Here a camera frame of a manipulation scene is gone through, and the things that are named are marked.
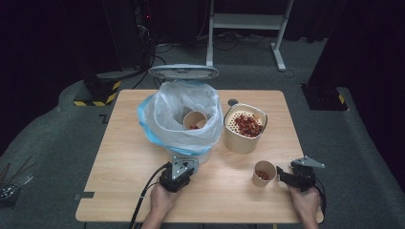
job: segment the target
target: hand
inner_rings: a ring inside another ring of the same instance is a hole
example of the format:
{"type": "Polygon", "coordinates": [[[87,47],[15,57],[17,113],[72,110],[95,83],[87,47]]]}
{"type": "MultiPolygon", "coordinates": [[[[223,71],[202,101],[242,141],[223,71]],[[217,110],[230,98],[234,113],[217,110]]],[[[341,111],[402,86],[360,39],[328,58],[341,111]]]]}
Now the hand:
{"type": "Polygon", "coordinates": [[[316,212],[321,204],[321,197],[314,187],[301,193],[299,189],[289,186],[295,211],[298,213],[305,229],[319,228],[316,212]]]}
{"type": "Polygon", "coordinates": [[[156,184],[151,192],[152,209],[142,224],[142,229],[159,229],[166,214],[172,209],[177,193],[166,191],[160,184],[156,184]]]}
{"type": "Polygon", "coordinates": [[[170,193],[160,184],[156,184],[151,192],[152,211],[159,211],[166,215],[166,213],[173,207],[178,195],[179,192],[170,193]]]}

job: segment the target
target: perforated container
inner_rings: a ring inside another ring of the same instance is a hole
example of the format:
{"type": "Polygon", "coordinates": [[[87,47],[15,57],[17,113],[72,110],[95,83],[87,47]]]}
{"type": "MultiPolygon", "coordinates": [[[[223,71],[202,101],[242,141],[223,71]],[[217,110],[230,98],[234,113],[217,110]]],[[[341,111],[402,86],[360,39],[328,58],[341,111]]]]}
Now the perforated container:
{"type": "Polygon", "coordinates": [[[267,115],[263,111],[242,103],[233,105],[224,117],[224,144],[232,152],[238,154],[247,154],[256,148],[260,136],[263,134],[267,125],[267,115]],[[240,133],[239,126],[235,119],[240,115],[253,117],[257,124],[262,125],[261,132],[254,136],[249,137],[240,133]]]}

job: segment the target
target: paper cup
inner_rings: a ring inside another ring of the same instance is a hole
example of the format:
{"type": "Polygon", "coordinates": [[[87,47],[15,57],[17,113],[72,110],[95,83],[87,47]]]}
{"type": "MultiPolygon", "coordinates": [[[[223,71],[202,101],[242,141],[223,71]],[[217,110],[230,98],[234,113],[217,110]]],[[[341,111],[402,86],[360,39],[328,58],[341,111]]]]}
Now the paper cup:
{"type": "Polygon", "coordinates": [[[276,176],[276,167],[270,162],[262,160],[254,166],[252,181],[258,187],[265,187],[276,176]]]}
{"type": "Polygon", "coordinates": [[[190,112],[182,120],[185,130],[201,129],[205,124],[206,116],[201,112],[190,112]]]}

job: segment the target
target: transparent plastic bag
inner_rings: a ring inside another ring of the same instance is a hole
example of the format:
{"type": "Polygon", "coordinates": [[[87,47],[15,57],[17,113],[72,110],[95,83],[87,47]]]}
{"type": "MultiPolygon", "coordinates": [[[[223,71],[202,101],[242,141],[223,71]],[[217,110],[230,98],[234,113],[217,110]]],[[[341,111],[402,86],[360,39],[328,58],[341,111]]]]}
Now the transparent plastic bag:
{"type": "Polygon", "coordinates": [[[187,156],[206,154],[218,142],[224,125],[217,91],[200,81],[163,83],[138,106],[138,117],[151,142],[187,156]],[[207,122],[201,129],[186,131],[182,120],[191,111],[205,114],[207,122]]]}

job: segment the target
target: metal rack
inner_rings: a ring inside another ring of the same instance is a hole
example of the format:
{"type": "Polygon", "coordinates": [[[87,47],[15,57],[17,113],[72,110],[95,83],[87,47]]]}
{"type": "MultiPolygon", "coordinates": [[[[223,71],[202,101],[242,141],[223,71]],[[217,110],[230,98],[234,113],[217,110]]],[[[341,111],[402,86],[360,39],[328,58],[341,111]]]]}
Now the metal rack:
{"type": "Polygon", "coordinates": [[[283,15],[239,14],[239,13],[214,13],[214,0],[211,0],[209,18],[209,37],[206,54],[206,65],[213,66],[212,38],[214,28],[227,29],[250,29],[250,30],[274,30],[278,31],[275,43],[271,43],[271,50],[277,62],[280,72],[286,70],[283,58],[280,54],[280,44],[286,30],[289,13],[294,0],[288,0],[286,11],[283,15]]]}

